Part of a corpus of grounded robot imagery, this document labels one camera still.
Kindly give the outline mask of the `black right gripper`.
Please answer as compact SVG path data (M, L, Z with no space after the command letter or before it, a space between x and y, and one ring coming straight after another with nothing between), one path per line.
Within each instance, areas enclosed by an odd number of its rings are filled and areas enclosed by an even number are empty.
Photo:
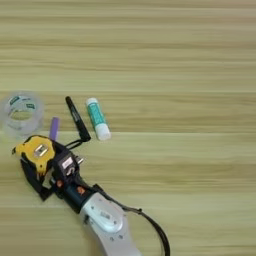
M56 156L66 156L69 150L57 141L53 142ZM79 214L82 207L97 192L95 186L86 184L79 174L60 176L53 174L49 179L49 186L44 186L44 178L37 178L36 169L24 160L20 161L23 172L29 184L37 192L39 197L45 201L53 193L64 200L75 213Z

